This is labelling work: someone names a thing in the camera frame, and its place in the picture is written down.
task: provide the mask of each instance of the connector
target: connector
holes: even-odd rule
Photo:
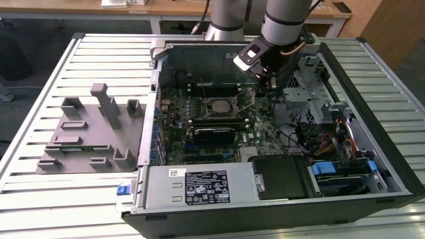
[[[201,23],[198,22],[194,27],[191,28],[191,32],[190,32],[190,35],[193,35],[197,31],[198,31],[198,28],[201,26]]]

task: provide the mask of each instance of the table leg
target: table leg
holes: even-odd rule
[[[161,21],[159,16],[149,16],[151,34],[161,34],[159,21]]]
[[[326,37],[338,37],[345,21],[346,19],[342,18],[333,20],[333,23],[326,33]]]

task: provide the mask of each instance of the barcode sticker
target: barcode sticker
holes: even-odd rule
[[[169,177],[183,177],[185,173],[186,173],[185,168],[171,168],[169,170]]]

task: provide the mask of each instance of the blue latch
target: blue latch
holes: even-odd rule
[[[377,167],[377,165],[374,164],[373,161],[369,160],[367,161],[367,165],[369,165],[369,168],[370,168],[371,172],[375,172],[378,170],[378,167]]]
[[[117,196],[130,195],[130,186],[117,186]]]
[[[311,166],[313,174],[326,174],[326,173],[335,173],[334,166],[331,162],[317,162]]]

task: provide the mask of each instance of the sticker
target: sticker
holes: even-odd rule
[[[225,170],[185,173],[185,182],[189,206],[230,202]]]
[[[186,173],[186,169],[185,168],[171,168],[169,169],[169,177],[182,177]]]
[[[147,14],[147,12],[146,12],[146,11],[127,11],[127,13]]]

